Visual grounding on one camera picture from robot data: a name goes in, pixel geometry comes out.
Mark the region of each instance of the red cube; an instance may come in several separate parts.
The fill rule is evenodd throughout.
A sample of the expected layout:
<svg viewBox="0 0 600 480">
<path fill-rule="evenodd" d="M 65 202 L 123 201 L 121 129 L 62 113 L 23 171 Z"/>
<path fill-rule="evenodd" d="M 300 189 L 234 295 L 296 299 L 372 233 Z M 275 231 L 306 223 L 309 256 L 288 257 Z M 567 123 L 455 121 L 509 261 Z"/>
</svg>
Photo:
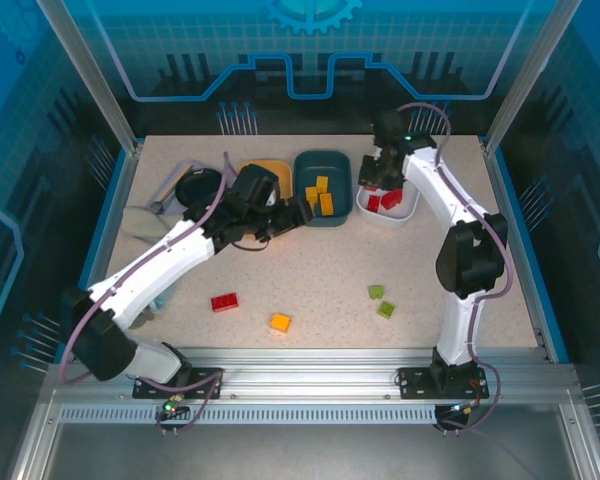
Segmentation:
<svg viewBox="0 0 600 480">
<path fill-rule="evenodd" d="M 215 313 L 224 312 L 238 306 L 238 296 L 235 293 L 228 293 L 211 299 L 211 308 Z"/>
<path fill-rule="evenodd" d="M 369 195 L 369 203 L 367 203 L 367 210 L 370 212 L 378 213 L 378 208 L 380 207 L 380 196 L 379 195 Z"/>
<path fill-rule="evenodd" d="M 380 203 L 385 210 L 391 210 L 393 207 L 402 202 L 402 189 L 391 190 L 382 196 Z"/>
</svg>

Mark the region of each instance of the white bowl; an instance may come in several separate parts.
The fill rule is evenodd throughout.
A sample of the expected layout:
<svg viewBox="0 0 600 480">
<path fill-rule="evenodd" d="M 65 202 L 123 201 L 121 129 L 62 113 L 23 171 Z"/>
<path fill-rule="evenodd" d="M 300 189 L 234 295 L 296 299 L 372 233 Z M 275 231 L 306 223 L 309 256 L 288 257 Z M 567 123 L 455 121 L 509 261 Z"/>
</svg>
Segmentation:
<svg viewBox="0 0 600 480">
<path fill-rule="evenodd" d="M 365 190 L 364 187 L 358 187 L 356 195 L 356 205 L 360 215 L 370 222 L 377 223 L 383 227 L 400 228 L 404 226 L 416 211 L 420 192 L 411 182 L 404 182 L 402 187 L 402 202 L 393 207 L 391 210 L 386 210 L 382 204 L 378 208 L 378 213 L 367 210 L 367 204 L 371 195 L 382 196 L 387 193 L 387 190 L 378 189 L 375 192 Z"/>
</svg>

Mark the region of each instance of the plastic bowl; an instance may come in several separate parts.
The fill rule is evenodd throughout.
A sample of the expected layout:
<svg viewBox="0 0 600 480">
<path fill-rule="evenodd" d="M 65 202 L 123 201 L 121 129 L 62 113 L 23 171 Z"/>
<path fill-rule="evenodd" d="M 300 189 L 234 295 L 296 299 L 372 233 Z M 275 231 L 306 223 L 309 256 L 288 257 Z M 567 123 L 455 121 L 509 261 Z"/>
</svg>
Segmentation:
<svg viewBox="0 0 600 480">
<path fill-rule="evenodd" d="M 386 190 L 370 191 L 364 187 L 358 188 L 356 195 L 356 205 L 360 215 L 365 220 L 377 223 L 387 228 L 400 228 L 404 226 L 416 211 L 420 192 L 411 182 L 405 182 L 402 187 L 402 202 L 393 207 L 391 210 L 386 210 L 382 205 L 378 208 L 378 213 L 367 210 L 367 203 L 371 195 L 379 195 L 387 193 Z"/>
<path fill-rule="evenodd" d="M 337 227 L 353 210 L 353 181 L 349 157 L 337 150 L 308 150 L 293 162 L 294 191 L 304 198 L 305 187 L 314 187 L 318 176 L 329 177 L 327 191 L 333 200 L 333 215 L 322 216 L 316 206 L 309 227 Z"/>
</svg>

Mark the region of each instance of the blue bowl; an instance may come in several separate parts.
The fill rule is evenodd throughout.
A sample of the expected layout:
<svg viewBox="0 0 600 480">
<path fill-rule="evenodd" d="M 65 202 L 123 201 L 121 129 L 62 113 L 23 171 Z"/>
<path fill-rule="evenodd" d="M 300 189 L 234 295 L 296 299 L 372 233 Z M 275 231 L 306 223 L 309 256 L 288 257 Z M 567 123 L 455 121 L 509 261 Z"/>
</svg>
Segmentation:
<svg viewBox="0 0 600 480">
<path fill-rule="evenodd" d="M 349 157 L 337 150 L 308 150 L 293 162 L 293 191 L 304 198 L 305 187 L 315 187 L 319 176 L 329 178 L 328 192 L 333 215 L 323 217 L 316 205 L 309 227 L 337 227 L 347 221 L 353 209 L 353 178 Z"/>
</svg>

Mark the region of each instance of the gear logo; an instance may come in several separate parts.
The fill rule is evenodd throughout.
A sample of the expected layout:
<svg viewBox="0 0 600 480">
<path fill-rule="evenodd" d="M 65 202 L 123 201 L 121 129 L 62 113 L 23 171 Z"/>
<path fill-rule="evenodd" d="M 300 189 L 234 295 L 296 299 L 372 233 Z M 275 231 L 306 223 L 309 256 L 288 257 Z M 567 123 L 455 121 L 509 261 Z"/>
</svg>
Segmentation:
<svg viewBox="0 0 600 480">
<path fill-rule="evenodd" d="M 343 19 L 353 18 L 353 9 L 362 7 L 361 0 L 263 0 L 269 20 L 280 22 L 281 28 L 291 27 L 294 34 L 316 30 L 327 33 L 340 28 Z"/>
<path fill-rule="evenodd" d="M 0 29 L 22 52 L 38 32 L 38 13 L 34 0 L 0 0 Z"/>
</svg>

